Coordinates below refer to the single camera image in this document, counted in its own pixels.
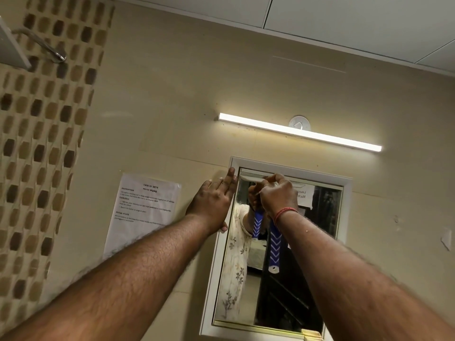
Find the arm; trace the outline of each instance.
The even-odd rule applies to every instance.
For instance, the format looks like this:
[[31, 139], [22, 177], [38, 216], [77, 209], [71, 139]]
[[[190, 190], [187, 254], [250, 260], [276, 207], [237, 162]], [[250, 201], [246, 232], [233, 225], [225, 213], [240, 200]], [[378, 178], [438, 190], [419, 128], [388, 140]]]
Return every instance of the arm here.
[[16, 340], [140, 340], [207, 237], [223, 225], [234, 169], [206, 181], [177, 223], [124, 248], [6, 334]]
[[[292, 184], [281, 175], [267, 179], [260, 195], [269, 215], [297, 209]], [[433, 310], [306, 218], [287, 211], [277, 223], [334, 340], [455, 340]]]

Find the led light bar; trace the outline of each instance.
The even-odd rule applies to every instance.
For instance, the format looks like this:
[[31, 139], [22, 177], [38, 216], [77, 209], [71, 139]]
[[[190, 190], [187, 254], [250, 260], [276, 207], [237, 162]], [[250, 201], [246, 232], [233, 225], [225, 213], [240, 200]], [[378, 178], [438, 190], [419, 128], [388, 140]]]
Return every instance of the led light bar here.
[[336, 136], [315, 133], [313, 131], [301, 130], [301, 129], [291, 128], [291, 127], [287, 127], [287, 126], [280, 126], [280, 125], [276, 125], [273, 123], [252, 120], [249, 118], [234, 116], [234, 115], [230, 115], [230, 114], [221, 113], [219, 115], [218, 119], [220, 121], [227, 121], [227, 122], [236, 123], [239, 125], [245, 125], [245, 126], [250, 126], [250, 127], [259, 128], [259, 129], [276, 131], [278, 133], [283, 133], [283, 134], [301, 136], [304, 138], [309, 138], [309, 139], [314, 139], [314, 140], [319, 140], [319, 141], [324, 141], [324, 142], [330, 142], [333, 144], [341, 144], [343, 146], [348, 146], [348, 147], [366, 149], [366, 150], [373, 151], [373, 152], [380, 152], [382, 150], [382, 146], [378, 146], [376, 144], [368, 144], [366, 142], [339, 138]]

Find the tiled wall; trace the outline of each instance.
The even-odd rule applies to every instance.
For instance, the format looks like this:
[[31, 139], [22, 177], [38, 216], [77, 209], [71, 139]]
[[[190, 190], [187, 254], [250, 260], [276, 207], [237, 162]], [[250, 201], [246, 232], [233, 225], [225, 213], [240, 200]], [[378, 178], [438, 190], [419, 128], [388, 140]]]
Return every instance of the tiled wall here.
[[113, 14], [107, 0], [27, 0], [23, 26], [68, 59], [20, 35], [32, 68], [0, 65], [0, 333], [40, 299]]

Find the hand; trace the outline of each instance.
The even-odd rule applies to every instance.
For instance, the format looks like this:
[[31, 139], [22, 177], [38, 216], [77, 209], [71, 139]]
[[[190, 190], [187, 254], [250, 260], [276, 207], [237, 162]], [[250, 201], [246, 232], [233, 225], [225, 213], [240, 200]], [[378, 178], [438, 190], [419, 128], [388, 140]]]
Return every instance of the hand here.
[[186, 215], [194, 216], [207, 226], [210, 234], [228, 229], [224, 222], [237, 189], [235, 169], [231, 167], [225, 178], [205, 181], [187, 208]]
[[257, 189], [260, 189], [262, 206], [272, 219], [275, 219], [276, 214], [283, 208], [299, 208], [297, 190], [293, 188], [292, 183], [283, 175], [274, 174], [267, 177], [260, 185], [258, 185]]

